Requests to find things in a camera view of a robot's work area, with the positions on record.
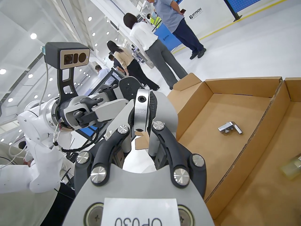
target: black hair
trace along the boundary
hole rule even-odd
[[[24,149],[24,147],[26,146],[26,141],[24,140],[24,141],[21,141],[20,143],[19,143],[19,148],[20,149]]]
[[[101,70],[101,66],[100,65],[95,66],[95,70],[97,71]]]
[[[123,52],[123,50],[111,40],[108,41],[107,47],[113,54],[115,52]]]
[[[138,19],[133,14],[126,13],[125,16],[123,17],[123,22],[129,29],[132,29],[133,25],[135,23],[138,23]]]

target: black stand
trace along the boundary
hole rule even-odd
[[[232,6],[231,6],[231,4],[229,3],[228,0],[224,0],[224,2],[226,3],[227,7],[230,9],[232,15],[234,16],[234,18],[235,18],[234,21],[239,20],[239,19],[242,17],[242,15],[239,16],[239,15],[234,11],[234,9],[232,8]]]

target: joyson logo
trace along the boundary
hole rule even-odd
[[[202,14],[202,9],[201,8],[199,8],[199,9],[197,9],[192,15],[190,15],[189,16],[189,18],[191,19],[191,20],[193,20],[194,18],[196,18],[197,16],[199,16],[200,14]]]

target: safety vest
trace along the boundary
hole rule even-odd
[[[151,17],[150,20],[151,24],[153,24],[156,28],[158,28],[161,25],[161,18],[159,16],[157,16],[156,19]]]

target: beige top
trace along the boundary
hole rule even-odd
[[[134,57],[128,49],[120,47],[124,52],[115,52],[114,57],[119,61],[123,69],[127,68],[133,61]]]

